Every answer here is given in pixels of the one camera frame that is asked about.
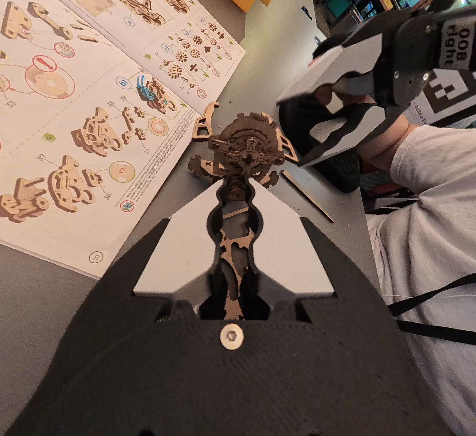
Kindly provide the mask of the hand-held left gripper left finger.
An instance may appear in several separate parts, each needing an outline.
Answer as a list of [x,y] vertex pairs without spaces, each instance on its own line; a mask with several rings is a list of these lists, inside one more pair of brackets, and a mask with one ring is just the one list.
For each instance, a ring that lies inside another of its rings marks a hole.
[[175,212],[134,289],[139,297],[185,300],[198,309],[212,294],[210,276],[219,264],[212,214],[222,210],[219,180]]

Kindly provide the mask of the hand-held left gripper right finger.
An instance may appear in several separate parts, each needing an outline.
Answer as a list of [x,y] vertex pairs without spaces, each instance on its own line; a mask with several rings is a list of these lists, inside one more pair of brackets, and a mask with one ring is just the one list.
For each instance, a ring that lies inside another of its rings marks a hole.
[[264,301],[328,297],[334,287],[301,217],[251,179],[248,222],[254,237],[249,263]]

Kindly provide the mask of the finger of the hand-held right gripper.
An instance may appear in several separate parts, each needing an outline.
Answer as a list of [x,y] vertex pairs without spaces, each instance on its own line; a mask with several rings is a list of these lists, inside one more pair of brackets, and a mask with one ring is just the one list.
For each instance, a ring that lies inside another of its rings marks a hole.
[[378,96],[373,69],[383,50],[383,33],[335,46],[315,59],[307,70],[277,98],[277,104],[310,96],[320,105],[330,105],[333,95],[371,97],[384,105]]
[[370,136],[386,119],[384,108],[376,104],[361,103],[344,106],[333,115],[340,124],[326,139],[314,147],[298,162],[299,167],[308,167],[355,148]]

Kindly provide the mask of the wooden mechanical model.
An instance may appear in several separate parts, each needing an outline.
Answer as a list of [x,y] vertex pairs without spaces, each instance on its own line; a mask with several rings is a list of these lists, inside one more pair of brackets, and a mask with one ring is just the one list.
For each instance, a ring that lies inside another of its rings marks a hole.
[[[220,134],[212,130],[212,117],[218,102],[209,103],[203,115],[195,120],[192,140],[207,142],[214,154],[212,160],[202,159],[198,154],[190,158],[188,169],[197,177],[211,178],[214,183],[224,181],[227,199],[235,202],[246,201],[245,179],[253,178],[265,188],[278,182],[277,171],[272,166],[281,166],[285,161],[296,163],[297,155],[293,146],[283,135],[279,126],[266,114],[250,112],[247,116],[239,113]],[[233,247],[247,250],[254,238],[250,223],[247,234],[231,239],[221,229],[220,263],[229,266],[233,279],[227,280],[227,296],[212,298],[202,304],[200,314],[204,318],[224,317],[232,320],[267,320],[270,307],[257,296],[258,279],[251,276],[249,266],[240,274],[233,262]]]

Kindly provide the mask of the person's right forearm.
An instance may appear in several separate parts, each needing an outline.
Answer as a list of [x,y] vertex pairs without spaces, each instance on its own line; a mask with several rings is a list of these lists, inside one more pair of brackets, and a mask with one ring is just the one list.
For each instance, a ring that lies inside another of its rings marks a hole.
[[380,136],[358,146],[363,161],[361,187],[368,197],[399,189],[421,194],[475,194],[475,130],[410,124],[404,116]]

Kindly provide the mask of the thin wooden stick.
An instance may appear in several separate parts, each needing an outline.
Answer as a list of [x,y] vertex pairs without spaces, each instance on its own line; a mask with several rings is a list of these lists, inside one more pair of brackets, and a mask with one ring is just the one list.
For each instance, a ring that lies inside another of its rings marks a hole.
[[286,170],[280,171],[282,177],[299,193],[301,194],[309,203],[311,203],[329,222],[335,223],[335,220],[327,213],[322,206],[304,189],[294,177]]

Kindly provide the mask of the illustrated instruction booklet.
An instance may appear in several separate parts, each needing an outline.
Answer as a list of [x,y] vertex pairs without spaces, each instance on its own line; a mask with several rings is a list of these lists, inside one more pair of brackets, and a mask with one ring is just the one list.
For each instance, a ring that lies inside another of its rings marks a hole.
[[0,0],[1,243],[99,279],[244,58],[198,0]]

